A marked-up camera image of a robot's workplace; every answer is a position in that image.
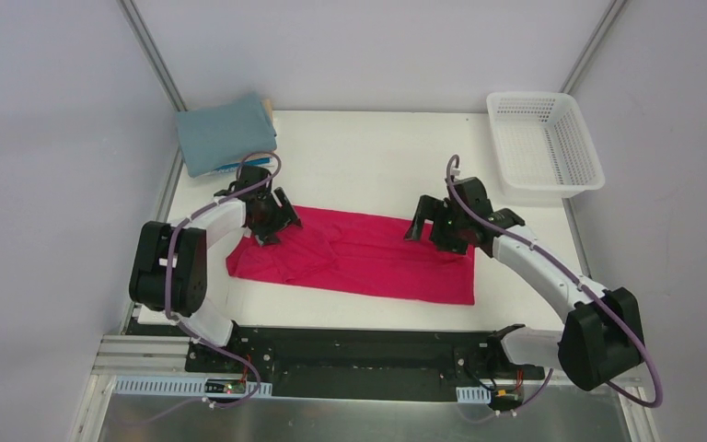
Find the red t shirt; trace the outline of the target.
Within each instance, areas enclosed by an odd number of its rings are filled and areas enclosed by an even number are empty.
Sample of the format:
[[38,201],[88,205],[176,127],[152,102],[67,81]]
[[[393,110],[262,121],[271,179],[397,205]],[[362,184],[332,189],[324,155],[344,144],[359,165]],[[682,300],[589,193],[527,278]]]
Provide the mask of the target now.
[[226,257],[239,279],[337,292],[471,306],[475,253],[439,250],[425,227],[418,241],[405,234],[410,220],[299,206],[303,223],[261,246],[243,238]]

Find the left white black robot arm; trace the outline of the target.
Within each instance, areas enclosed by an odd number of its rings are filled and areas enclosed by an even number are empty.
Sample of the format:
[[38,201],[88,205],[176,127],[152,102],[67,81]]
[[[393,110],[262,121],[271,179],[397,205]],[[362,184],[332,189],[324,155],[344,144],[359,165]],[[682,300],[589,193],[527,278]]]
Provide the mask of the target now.
[[223,239],[276,245],[280,232],[302,225],[284,190],[272,186],[273,177],[269,169],[242,166],[203,207],[175,224],[149,221],[140,231],[130,299],[211,344],[208,358],[222,372],[242,365],[244,348],[230,339],[236,323],[207,297],[208,251]]

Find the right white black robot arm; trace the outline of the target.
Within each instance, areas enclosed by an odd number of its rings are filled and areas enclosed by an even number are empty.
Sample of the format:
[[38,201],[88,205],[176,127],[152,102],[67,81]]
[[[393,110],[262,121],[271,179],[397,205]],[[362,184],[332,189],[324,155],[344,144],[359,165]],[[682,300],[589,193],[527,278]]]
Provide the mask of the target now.
[[521,366],[562,370],[590,391],[644,363],[643,327],[635,296],[570,271],[541,246],[525,220],[509,208],[493,210],[477,178],[455,180],[444,199],[420,196],[405,239],[418,241],[426,223],[440,251],[482,250],[519,275],[554,310],[561,331],[512,325],[487,342],[487,368],[506,378]]

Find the folded blue white t shirt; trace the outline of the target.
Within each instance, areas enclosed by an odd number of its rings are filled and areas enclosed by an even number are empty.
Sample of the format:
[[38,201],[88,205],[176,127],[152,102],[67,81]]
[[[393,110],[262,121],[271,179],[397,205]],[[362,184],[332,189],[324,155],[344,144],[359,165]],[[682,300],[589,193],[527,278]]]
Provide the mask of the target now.
[[[244,163],[245,166],[255,166],[264,168],[273,168],[275,166],[275,160],[273,157],[255,157],[247,160]],[[221,167],[213,169],[205,173],[205,176],[212,176],[219,173],[235,173],[240,166],[240,162],[234,162],[230,164],[225,164]]]

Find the folded teal t shirt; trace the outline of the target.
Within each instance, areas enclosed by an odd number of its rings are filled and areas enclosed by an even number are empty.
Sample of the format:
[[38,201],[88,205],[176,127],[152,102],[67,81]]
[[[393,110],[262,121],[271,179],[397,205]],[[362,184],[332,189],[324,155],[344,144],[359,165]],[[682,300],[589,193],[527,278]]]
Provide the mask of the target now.
[[256,93],[212,108],[178,112],[175,124],[192,178],[239,162],[248,154],[277,148],[272,118]]

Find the folded beige t shirt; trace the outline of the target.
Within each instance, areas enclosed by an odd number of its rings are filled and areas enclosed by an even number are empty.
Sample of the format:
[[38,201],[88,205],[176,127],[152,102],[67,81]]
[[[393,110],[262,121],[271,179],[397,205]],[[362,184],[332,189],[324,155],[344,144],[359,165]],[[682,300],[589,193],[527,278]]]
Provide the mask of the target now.
[[275,130],[275,128],[274,128],[274,118],[273,118],[273,106],[272,106],[272,102],[271,102],[270,99],[262,99],[262,100],[261,100],[261,105],[262,105],[262,107],[263,107],[263,109],[264,109],[264,112],[265,112],[265,115],[266,115],[266,118],[267,118],[267,122],[268,122],[268,124],[269,124],[269,126],[270,126],[270,128],[271,128],[271,130],[272,130],[272,135],[273,135],[273,136],[276,136],[276,135],[277,135],[277,132],[276,132],[276,130]]

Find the white plastic basket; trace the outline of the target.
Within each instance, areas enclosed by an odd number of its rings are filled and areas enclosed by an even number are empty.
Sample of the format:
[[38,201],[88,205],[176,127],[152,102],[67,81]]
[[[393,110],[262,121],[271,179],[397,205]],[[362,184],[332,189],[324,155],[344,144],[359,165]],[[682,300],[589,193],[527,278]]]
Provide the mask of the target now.
[[551,92],[494,92],[486,106],[506,197],[566,199],[604,186],[597,150],[575,98]]

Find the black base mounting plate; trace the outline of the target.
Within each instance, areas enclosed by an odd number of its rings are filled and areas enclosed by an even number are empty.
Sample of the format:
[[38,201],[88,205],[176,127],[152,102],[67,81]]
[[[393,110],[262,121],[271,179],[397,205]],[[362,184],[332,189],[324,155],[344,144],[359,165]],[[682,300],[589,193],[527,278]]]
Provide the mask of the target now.
[[547,369],[506,360],[502,331],[378,331],[236,327],[224,356],[201,343],[181,347],[190,373],[259,379],[273,397],[451,402],[461,388],[517,379],[541,382]]

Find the aluminium frame rail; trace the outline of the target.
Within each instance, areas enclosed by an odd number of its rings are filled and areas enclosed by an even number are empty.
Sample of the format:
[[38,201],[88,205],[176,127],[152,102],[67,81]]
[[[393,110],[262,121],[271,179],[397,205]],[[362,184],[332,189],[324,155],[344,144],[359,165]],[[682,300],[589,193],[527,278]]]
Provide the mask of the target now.
[[182,336],[109,335],[102,339],[97,369],[234,375],[249,361],[275,387],[328,389],[470,383],[514,378],[516,366],[492,350],[497,331],[367,331],[240,328],[222,353]]

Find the left aluminium corner post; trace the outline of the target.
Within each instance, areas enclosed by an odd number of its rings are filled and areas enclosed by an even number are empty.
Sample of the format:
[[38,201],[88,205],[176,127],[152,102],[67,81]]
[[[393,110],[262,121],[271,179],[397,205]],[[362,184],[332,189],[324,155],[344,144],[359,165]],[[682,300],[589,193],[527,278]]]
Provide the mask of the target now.
[[186,111],[188,108],[180,94],[168,66],[158,49],[155,40],[134,0],[117,0],[116,3],[122,10],[126,21],[132,29],[133,35],[142,49],[148,64],[167,95],[175,111]]

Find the aluminium corner post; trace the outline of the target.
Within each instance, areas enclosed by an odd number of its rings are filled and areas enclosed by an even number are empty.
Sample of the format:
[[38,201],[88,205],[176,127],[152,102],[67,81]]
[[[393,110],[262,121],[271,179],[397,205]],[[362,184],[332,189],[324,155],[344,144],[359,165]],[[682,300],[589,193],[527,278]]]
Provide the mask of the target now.
[[142,49],[148,64],[167,95],[175,111],[186,111],[188,108],[180,94],[168,66],[158,49],[155,40],[134,0],[117,0],[116,3],[122,10],[126,21],[132,29],[133,35]]
[[622,12],[628,6],[628,0],[611,0],[608,2],[604,13],[592,31],[584,48],[574,62],[571,71],[565,78],[560,92],[573,95],[581,85],[584,76],[597,55],[598,50],[603,45],[606,37],[614,28]]

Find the right aluminium corner post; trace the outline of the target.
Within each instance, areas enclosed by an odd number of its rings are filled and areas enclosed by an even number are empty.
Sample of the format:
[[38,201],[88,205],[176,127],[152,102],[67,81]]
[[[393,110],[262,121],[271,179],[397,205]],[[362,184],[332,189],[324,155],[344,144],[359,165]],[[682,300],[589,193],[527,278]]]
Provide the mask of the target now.
[[584,48],[574,62],[571,71],[565,78],[560,92],[573,95],[581,85],[584,76],[597,55],[598,50],[603,45],[606,37],[614,28],[622,12],[628,6],[628,0],[611,0],[608,2],[604,13],[592,31]]

